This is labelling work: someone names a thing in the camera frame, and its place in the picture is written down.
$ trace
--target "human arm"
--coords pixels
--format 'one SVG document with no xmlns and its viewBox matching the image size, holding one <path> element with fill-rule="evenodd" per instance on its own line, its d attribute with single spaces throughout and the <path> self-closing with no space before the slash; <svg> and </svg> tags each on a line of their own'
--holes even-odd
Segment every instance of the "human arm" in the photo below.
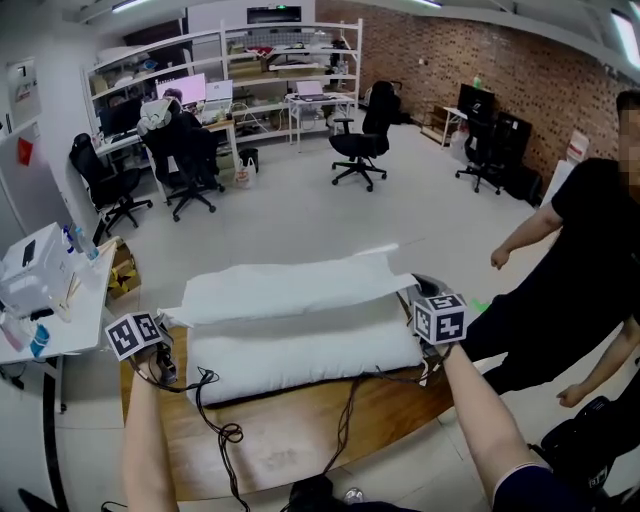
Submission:
<svg viewBox="0 0 640 512">
<path fill-rule="evenodd" d="M 141 365 L 141 370 L 148 375 L 148 364 Z M 134 373 L 123 457 L 125 492 L 132 512 L 178 510 L 159 393 Z"/>
<path fill-rule="evenodd" d="M 640 325 L 631 316 L 623 325 L 622 330 L 607 347 L 604 354 L 591 371 L 589 376 L 580 384 L 573 384 L 558 394 L 560 405 L 575 407 L 584 397 L 593 393 L 607 382 L 629 359 L 634 349 L 640 345 Z"/>
<path fill-rule="evenodd" d="M 551 203 L 543 206 L 520 224 L 509 238 L 491 254 L 491 266 L 500 270 L 509 261 L 509 256 L 513 251 L 544 240 L 561 227 L 562 217 L 556 213 Z"/>
<path fill-rule="evenodd" d="M 514 469 L 534 463 L 511 412 L 456 345 L 444 362 L 458 421 L 487 497 Z"/>
</svg>

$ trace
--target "printer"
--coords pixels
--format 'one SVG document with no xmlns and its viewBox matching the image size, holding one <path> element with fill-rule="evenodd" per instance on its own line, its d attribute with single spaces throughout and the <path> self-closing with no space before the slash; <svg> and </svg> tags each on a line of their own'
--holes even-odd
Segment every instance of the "printer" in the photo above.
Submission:
<svg viewBox="0 0 640 512">
<path fill-rule="evenodd" d="M 0 300 L 16 315 L 49 308 L 50 297 L 66 301 L 73 269 L 57 223 L 12 245 L 2 264 Z"/>
</svg>

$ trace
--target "black t-shirt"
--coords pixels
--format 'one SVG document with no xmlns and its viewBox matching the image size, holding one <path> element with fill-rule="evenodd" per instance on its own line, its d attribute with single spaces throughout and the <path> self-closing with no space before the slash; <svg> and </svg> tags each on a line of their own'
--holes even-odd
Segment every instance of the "black t-shirt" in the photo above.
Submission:
<svg viewBox="0 0 640 512">
<path fill-rule="evenodd" d="M 551 201 L 557 240 L 510 297 L 529 332 L 598 342 L 632 314 L 640 322 L 640 205 L 613 160 L 578 165 Z M 535 312 L 532 321 L 531 312 Z"/>
</svg>

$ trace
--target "white floor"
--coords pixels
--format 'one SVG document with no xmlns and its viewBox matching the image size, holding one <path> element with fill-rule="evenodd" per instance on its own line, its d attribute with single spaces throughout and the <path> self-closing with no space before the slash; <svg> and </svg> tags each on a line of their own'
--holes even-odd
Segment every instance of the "white floor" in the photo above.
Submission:
<svg viewBox="0 0 640 512">
<path fill-rule="evenodd" d="M 138 230 L 125 220 L 114 231 L 131 247 L 143 281 L 114 304 L 115 312 L 178 305 L 188 279 L 231 265 L 320 261 L 388 244 L 399 245 L 389 256 L 395 272 L 433 275 L 469 300 L 489 301 L 516 286 L 545 253 L 544 244 L 514 254 L 501 272 L 490 267 L 489 255 L 532 208 L 507 194 L 497 197 L 488 187 L 474 194 L 469 181 L 454 177 L 461 164 L 415 127 L 392 127 L 390 139 L 391 151 L 376 163 L 389 179 L 376 183 L 373 193 L 359 178 L 332 186 L 331 163 L 340 158 L 326 138 L 316 138 L 303 142 L 301 154 L 284 142 L 261 147 L 255 187 L 211 194 L 215 214 L 193 203 L 176 224 L 158 198 L 152 210 L 136 214 Z M 505 396 L 530 442 L 577 412 L 561 408 L 555 395 L 582 379 L 603 348 L 553 383 Z M 602 392 L 616 397 L 634 371 L 625 367 Z M 98 511 L 105 500 L 124 502 L 117 363 L 105 353 L 67 358 L 64 392 L 68 411 L 59 417 L 57 437 L 71 510 Z M 616 463 L 610 492 L 638 480 L 638 453 Z M 417 510 L 488 509 L 453 410 L 330 477 L 336 495 L 355 485 L 371 500 Z M 248 499 L 256 511 L 277 511 L 288 492 L 285 487 Z M 239 510 L 231 499 L 180 509 Z"/>
</svg>

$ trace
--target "person sitting at desk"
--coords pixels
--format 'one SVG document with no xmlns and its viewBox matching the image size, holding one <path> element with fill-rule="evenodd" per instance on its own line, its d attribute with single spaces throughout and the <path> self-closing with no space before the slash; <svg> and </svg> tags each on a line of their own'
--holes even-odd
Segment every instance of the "person sitting at desk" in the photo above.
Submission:
<svg viewBox="0 0 640 512">
<path fill-rule="evenodd" d="M 446 358 L 444 369 L 458 419 L 493 510 L 590 511 L 589 504 L 558 481 L 549 469 L 536 463 L 506 405 L 482 378 L 464 350 L 456 344 L 447 357 L 446 352 L 441 352 L 446 348 L 437 348 Z M 160 369 L 148 357 L 139 358 L 138 366 L 147 376 L 160 375 Z M 176 491 L 160 414 L 160 391 L 151 382 L 134 372 L 124 433 L 122 467 L 125 492 L 132 512 L 176 512 Z M 315 487 L 303 485 L 311 491 L 306 495 L 296 494 L 296 486 L 301 487 L 294 485 L 289 512 L 402 512 L 402 509 L 386 503 L 346 505 L 334 499 L 330 491 L 318 492 L 319 488 L 326 490 L 327 486 L 322 484 Z"/>
<path fill-rule="evenodd" d="M 173 99 L 182 107 L 182 91 L 180 89 L 167 89 L 162 97 L 164 99 Z M 206 128 L 203 128 L 196 116 L 188 110 L 183 109 L 179 115 L 191 126 L 194 147 L 207 161 L 211 172 L 217 176 L 220 173 L 216 160 L 218 156 L 218 134 L 211 133 Z"/>
</svg>

